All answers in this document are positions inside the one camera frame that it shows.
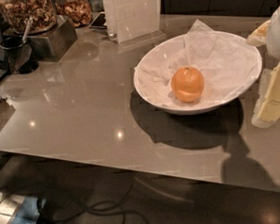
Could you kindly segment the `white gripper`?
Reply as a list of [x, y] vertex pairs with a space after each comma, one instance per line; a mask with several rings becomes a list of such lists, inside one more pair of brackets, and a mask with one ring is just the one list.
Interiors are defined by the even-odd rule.
[[[268, 53], [280, 60], [280, 6], [270, 21], [262, 23], [248, 36], [246, 43], [254, 47], [266, 44]], [[280, 119], [280, 61], [272, 70], [265, 69], [259, 82], [252, 124], [270, 128]]]

